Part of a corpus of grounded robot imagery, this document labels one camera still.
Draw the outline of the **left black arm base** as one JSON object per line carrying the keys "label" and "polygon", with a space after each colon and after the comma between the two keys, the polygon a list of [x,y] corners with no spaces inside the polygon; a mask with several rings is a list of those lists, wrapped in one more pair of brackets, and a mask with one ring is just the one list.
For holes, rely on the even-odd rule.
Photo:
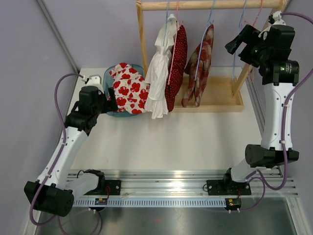
{"label": "left black arm base", "polygon": [[121,192],[121,180],[104,180],[98,184],[96,195],[118,196]]}

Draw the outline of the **white red poppy skirt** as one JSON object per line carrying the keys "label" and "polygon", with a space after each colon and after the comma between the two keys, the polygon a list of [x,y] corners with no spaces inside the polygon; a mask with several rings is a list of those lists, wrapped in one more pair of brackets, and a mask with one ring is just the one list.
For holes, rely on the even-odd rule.
{"label": "white red poppy skirt", "polygon": [[116,65],[109,74],[113,79],[117,112],[134,115],[145,113],[150,84],[145,82],[143,76],[127,63]]}

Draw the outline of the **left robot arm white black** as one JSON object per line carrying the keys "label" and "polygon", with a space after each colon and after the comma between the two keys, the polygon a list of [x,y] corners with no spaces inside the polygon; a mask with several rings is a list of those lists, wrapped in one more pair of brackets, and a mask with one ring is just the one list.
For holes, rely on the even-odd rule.
{"label": "left robot arm white black", "polygon": [[24,187],[32,211],[64,217],[71,211],[74,201],[83,195],[111,193],[111,186],[100,170],[85,170],[82,176],[71,182],[67,177],[98,117],[116,109],[116,104],[107,100],[100,85],[87,85],[80,90],[78,101],[65,118],[63,136],[48,165],[35,182],[28,181]]}

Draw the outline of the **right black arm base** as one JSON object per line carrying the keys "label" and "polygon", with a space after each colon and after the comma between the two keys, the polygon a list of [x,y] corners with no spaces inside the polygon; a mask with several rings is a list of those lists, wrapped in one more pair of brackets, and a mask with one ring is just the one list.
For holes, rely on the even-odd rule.
{"label": "right black arm base", "polygon": [[248,183],[230,181],[225,183],[223,180],[206,181],[209,196],[249,196],[251,195]]}

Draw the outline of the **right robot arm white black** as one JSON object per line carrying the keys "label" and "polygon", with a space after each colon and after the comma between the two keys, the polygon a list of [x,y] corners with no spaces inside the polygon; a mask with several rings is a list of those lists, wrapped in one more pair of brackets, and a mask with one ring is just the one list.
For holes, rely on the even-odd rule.
{"label": "right robot arm white black", "polygon": [[298,161],[299,152],[291,140],[292,91],[299,81],[299,63],[289,59],[295,37],[294,28],[272,25],[260,32],[246,25],[234,40],[225,45],[234,54],[241,43],[242,61],[258,68],[266,96],[265,127],[260,145],[249,144],[245,159],[230,168],[222,181],[223,191],[233,194],[257,170],[271,169]]}

